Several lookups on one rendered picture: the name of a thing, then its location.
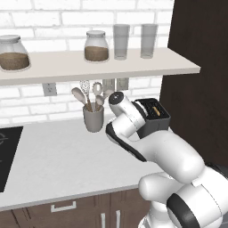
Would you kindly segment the small wooden spoon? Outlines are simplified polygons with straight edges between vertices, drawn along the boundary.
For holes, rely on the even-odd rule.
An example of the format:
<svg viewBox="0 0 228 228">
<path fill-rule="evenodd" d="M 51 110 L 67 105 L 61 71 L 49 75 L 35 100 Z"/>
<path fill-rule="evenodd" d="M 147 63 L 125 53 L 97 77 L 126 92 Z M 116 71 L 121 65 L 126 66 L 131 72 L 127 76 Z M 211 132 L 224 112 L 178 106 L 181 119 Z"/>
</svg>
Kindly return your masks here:
<svg viewBox="0 0 228 228">
<path fill-rule="evenodd" d="M 101 95 L 97 95 L 95 98 L 95 110 L 98 111 L 103 104 L 104 104 L 103 97 Z"/>
</svg>

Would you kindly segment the white wall shelf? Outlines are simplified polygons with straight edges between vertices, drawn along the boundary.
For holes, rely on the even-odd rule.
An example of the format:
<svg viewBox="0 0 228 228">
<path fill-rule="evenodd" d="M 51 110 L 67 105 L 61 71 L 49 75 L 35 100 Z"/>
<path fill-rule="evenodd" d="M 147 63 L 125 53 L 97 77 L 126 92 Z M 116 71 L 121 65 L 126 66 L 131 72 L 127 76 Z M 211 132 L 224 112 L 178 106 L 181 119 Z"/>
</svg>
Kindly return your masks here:
<svg viewBox="0 0 228 228">
<path fill-rule="evenodd" d="M 200 66 L 169 48 L 158 48 L 152 59 L 130 49 L 124 61 L 87 62 L 83 51 L 30 53 L 31 66 L 23 71 L 0 70 L 0 86 L 57 83 L 79 80 L 195 74 Z"/>
</svg>

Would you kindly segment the clear drinking glass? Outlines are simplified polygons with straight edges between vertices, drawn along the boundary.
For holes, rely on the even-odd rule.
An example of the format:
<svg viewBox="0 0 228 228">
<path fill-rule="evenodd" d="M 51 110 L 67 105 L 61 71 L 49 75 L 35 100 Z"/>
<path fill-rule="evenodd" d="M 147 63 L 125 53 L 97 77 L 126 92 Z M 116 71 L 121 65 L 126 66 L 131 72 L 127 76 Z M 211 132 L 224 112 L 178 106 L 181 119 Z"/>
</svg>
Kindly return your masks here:
<svg viewBox="0 0 228 228">
<path fill-rule="evenodd" d="M 157 24 L 142 24 L 141 26 L 141 57 L 150 59 L 153 57 L 155 41 L 158 31 Z"/>
<path fill-rule="evenodd" d="M 116 60 L 126 59 L 129 30 L 128 24 L 115 24 L 113 26 L 114 58 Z"/>
</svg>

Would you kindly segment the large glass jar brown contents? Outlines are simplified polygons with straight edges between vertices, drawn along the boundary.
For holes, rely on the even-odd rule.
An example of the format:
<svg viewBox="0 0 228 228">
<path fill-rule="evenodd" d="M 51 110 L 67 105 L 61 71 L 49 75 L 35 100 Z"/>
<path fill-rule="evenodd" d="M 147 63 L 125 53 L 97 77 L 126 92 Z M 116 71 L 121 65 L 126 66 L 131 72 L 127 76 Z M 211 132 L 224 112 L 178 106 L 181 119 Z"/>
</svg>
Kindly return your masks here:
<svg viewBox="0 0 228 228">
<path fill-rule="evenodd" d="M 30 65 L 29 54 L 19 35 L 0 36 L 0 67 L 3 70 L 21 70 Z"/>
</svg>

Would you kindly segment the tall dark brown cabinet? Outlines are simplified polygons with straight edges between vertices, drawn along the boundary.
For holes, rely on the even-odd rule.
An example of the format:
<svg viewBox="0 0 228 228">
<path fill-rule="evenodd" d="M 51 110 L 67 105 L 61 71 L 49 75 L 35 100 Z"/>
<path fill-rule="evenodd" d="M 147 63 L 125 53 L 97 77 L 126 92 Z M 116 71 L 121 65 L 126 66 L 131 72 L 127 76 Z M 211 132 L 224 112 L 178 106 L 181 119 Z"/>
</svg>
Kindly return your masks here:
<svg viewBox="0 0 228 228">
<path fill-rule="evenodd" d="M 200 66 L 163 77 L 170 126 L 206 162 L 228 167 L 228 0 L 175 0 L 168 47 Z"/>
</svg>

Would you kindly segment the brown wooden cupboard door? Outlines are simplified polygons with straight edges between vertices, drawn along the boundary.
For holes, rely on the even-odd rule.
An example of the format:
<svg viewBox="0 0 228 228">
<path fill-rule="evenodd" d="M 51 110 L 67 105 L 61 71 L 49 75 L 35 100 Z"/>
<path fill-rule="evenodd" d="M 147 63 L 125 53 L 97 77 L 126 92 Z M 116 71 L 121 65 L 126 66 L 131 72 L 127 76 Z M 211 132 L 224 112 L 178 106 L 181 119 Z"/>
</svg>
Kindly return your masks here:
<svg viewBox="0 0 228 228">
<path fill-rule="evenodd" d="M 116 211 L 121 210 L 121 228 L 138 228 L 150 209 L 137 189 L 117 191 L 110 195 L 110 228 L 116 228 Z"/>
<path fill-rule="evenodd" d="M 106 228 L 110 228 L 110 194 L 102 194 L 98 196 L 98 216 L 100 219 L 100 226 L 102 228 L 101 213 L 106 215 Z"/>
</svg>

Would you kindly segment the small glass jar brown contents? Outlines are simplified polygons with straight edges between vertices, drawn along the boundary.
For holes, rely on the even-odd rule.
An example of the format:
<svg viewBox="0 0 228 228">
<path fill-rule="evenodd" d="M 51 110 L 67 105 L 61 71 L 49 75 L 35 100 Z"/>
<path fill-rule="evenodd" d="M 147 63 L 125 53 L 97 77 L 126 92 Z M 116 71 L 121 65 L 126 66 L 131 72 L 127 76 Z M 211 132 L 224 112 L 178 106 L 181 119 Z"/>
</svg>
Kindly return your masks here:
<svg viewBox="0 0 228 228">
<path fill-rule="evenodd" d="M 86 32 L 85 59 L 90 62 L 103 62 L 109 59 L 109 47 L 104 31 L 89 30 Z"/>
</svg>

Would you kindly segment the grey utensil pot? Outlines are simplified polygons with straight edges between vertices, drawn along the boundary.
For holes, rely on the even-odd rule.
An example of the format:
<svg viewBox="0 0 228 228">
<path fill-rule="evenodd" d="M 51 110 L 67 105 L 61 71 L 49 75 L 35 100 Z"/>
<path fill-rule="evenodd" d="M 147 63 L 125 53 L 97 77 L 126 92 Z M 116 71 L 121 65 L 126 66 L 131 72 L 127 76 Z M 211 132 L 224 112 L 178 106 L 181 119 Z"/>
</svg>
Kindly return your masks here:
<svg viewBox="0 0 228 228">
<path fill-rule="evenodd" d="M 103 127 L 104 122 L 104 108 L 100 107 L 98 111 L 95 110 L 95 103 L 92 102 L 93 111 L 90 112 L 86 107 L 83 107 L 84 123 L 88 132 L 99 132 Z"/>
</svg>

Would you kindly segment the black hob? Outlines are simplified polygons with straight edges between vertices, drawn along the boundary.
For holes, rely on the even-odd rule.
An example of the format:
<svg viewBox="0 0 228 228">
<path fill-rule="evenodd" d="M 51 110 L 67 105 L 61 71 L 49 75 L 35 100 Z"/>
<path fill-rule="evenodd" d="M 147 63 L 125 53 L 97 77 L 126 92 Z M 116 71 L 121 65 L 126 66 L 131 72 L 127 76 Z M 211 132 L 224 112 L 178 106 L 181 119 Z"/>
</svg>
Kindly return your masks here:
<svg viewBox="0 0 228 228">
<path fill-rule="evenodd" d="M 0 128 L 0 192 L 4 192 L 22 129 L 22 126 Z"/>
</svg>

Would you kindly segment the black toaster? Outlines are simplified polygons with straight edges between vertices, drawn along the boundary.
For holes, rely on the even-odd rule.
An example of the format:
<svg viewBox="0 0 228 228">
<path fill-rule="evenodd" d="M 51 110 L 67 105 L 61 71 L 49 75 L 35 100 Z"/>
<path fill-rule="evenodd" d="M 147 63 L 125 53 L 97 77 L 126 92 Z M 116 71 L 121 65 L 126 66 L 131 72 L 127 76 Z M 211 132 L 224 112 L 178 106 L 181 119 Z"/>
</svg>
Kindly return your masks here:
<svg viewBox="0 0 228 228">
<path fill-rule="evenodd" d="M 140 138 L 144 138 L 145 136 L 159 130 L 168 130 L 171 116 L 157 99 L 137 99 L 137 101 L 146 109 L 148 113 L 145 125 L 137 131 Z M 156 114 L 152 107 L 156 107 L 159 110 L 160 116 Z"/>
</svg>

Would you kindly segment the brown wooden drawer front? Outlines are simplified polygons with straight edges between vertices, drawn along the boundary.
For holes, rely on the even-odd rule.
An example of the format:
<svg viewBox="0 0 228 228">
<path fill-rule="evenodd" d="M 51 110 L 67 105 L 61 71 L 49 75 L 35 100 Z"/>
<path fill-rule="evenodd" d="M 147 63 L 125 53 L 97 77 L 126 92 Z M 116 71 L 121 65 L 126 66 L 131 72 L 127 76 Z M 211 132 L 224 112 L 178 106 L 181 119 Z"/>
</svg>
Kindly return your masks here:
<svg viewBox="0 0 228 228">
<path fill-rule="evenodd" d="M 77 208 L 51 212 L 51 205 L 68 205 L 76 201 Z M 0 212 L 0 228 L 95 228 L 98 203 L 96 197 L 70 199 Z"/>
</svg>

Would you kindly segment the grey wall outlet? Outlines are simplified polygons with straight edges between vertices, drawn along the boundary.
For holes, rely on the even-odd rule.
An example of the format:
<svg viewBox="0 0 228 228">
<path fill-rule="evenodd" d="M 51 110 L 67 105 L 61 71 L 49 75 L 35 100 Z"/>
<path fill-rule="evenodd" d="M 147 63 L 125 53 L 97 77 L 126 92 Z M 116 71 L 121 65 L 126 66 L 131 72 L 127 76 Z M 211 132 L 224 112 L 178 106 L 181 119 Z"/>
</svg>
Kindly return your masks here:
<svg viewBox="0 0 228 228">
<path fill-rule="evenodd" d="M 42 84 L 44 96 L 56 96 L 57 89 L 55 83 L 43 83 Z"/>
<path fill-rule="evenodd" d="M 103 91 L 115 90 L 115 79 L 103 79 L 102 81 Z"/>
<path fill-rule="evenodd" d="M 129 86 L 129 78 L 118 78 L 117 79 L 117 90 L 118 91 L 125 91 L 128 89 Z"/>
</svg>

